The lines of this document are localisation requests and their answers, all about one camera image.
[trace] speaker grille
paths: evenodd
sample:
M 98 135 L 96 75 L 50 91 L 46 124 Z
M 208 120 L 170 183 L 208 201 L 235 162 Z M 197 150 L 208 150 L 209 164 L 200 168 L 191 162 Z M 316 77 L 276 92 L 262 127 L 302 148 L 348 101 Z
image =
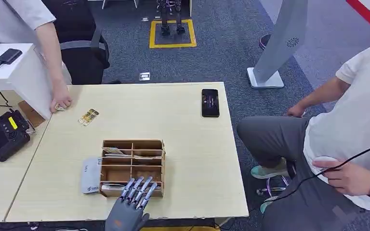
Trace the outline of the speaker grille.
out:
M 287 40 L 286 45 L 288 47 L 295 47 L 297 46 L 297 44 L 299 44 L 299 41 L 300 41 L 299 38 L 294 37 L 294 38 Z

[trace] phone screen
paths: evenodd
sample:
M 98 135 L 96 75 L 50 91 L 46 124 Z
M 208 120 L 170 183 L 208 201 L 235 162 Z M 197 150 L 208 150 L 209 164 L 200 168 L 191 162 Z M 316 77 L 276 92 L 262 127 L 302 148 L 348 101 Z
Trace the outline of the phone screen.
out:
M 216 89 L 202 90 L 202 116 L 219 117 L 218 90 Z

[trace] white sleeve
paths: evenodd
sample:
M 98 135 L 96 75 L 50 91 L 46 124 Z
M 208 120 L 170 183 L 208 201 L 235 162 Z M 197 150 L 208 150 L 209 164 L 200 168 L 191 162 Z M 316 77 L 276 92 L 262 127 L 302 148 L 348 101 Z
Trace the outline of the white sleeve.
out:
M 51 23 L 56 18 L 41 0 L 5 0 L 23 21 L 35 30 L 39 26 Z
M 335 76 L 348 84 L 352 84 L 357 76 L 358 70 L 362 67 L 364 62 L 368 60 L 370 60 L 370 47 L 345 62 L 335 73 Z

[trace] floor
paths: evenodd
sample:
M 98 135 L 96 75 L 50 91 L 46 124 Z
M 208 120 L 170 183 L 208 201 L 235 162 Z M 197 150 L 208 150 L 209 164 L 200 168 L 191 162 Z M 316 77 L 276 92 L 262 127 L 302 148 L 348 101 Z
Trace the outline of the floor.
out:
M 348 58 L 368 47 L 370 27 L 359 15 L 351 12 L 344 0 L 311 0 L 309 11 L 313 14 L 309 13 L 306 43 L 279 70 L 286 87 L 253 90 L 246 77 L 246 68 L 254 66 L 260 58 L 262 50 L 258 40 L 262 35 L 271 33 L 272 20 L 277 16 L 280 3 L 281 0 L 193 0 L 192 20 L 197 46 L 150 49 L 151 22 L 141 22 L 141 17 L 153 18 L 157 15 L 155 0 L 141 0 L 138 9 L 131 0 L 110 1 L 104 10 L 101 10 L 101 2 L 90 2 L 110 47 L 111 66 L 105 71 L 103 82 L 119 79 L 123 83 L 142 83 L 139 81 L 141 72 L 151 72 L 150 83 L 223 81 L 234 131 L 238 122 L 246 116 L 281 116 L 328 76 L 332 76 Z M 325 112 L 323 106 L 315 106 L 308 109 L 307 115 L 322 112 Z M 251 177 L 250 169 L 257 163 L 237 134 L 235 141 L 251 212 L 248 218 L 230 220 L 223 230 L 260 230 L 261 214 L 256 208 L 265 197 L 257 196 L 256 189 L 263 188 L 265 182 Z M 209 219 L 152 221 L 149 225 L 181 223 L 181 226 L 209 226 L 211 222 Z M 101 221 L 44 222 L 38 230 L 49 231 L 54 226 L 103 230 L 103 224 Z M 367 230 L 365 227 L 370 227 L 370 218 L 347 227 L 346 231 Z M 21 227 L 21 224 L 0 224 L 0 230 L 9 228 L 30 230 Z
M 283 0 L 260 0 L 276 23 Z M 294 57 L 313 88 L 370 47 L 370 24 L 345 0 L 309 0 L 304 45 Z M 330 111 L 334 103 L 324 104 Z
M 281 116 L 313 88 L 294 58 L 280 69 L 286 85 L 278 90 L 253 90 L 246 77 L 246 68 L 254 65 L 262 50 L 258 40 L 271 32 L 273 23 L 258 0 L 194 0 L 192 20 L 197 46 L 194 48 L 149 49 L 154 0 L 142 0 L 138 9 L 131 1 L 110 1 L 101 10 L 99 2 L 91 2 L 97 23 L 103 28 L 110 46 L 111 66 L 103 82 L 119 79 L 123 83 L 141 83 L 141 72 L 151 72 L 152 83 L 223 81 L 234 131 L 246 116 Z M 312 107 L 307 114 L 324 112 Z M 265 182 L 251 177 L 257 165 L 235 134 L 241 173 L 250 212 L 249 218 L 238 218 L 225 224 L 231 230 L 258 230 L 261 215 L 255 209 L 265 197 L 256 195 Z

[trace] person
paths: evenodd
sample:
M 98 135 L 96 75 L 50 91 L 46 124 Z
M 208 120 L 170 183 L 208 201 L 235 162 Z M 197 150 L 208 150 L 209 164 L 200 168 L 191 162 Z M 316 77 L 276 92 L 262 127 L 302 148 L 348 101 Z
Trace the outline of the person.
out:
M 307 107 L 336 100 L 330 112 L 302 117 Z M 248 117 L 237 131 L 259 163 L 251 170 L 254 177 L 287 175 L 286 161 L 294 161 L 296 176 L 279 197 L 302 180 L 369 149 L 370 48 L 344 63 L 334 78 L 290 108 L 287 116 Z M 320 156 L 333 159 L 323 161 Z M 263 205 L 264 231 L 341 231 L 370 210 L 370 151 Z
M 0 42 L 34 43 L 42 53 L 53 88 L 52 112 L 56 104 L 67 108 L 72 103 L 67 88 L 71 77 L 62 63 L 55 19 L 41 0 L 0 0 Z

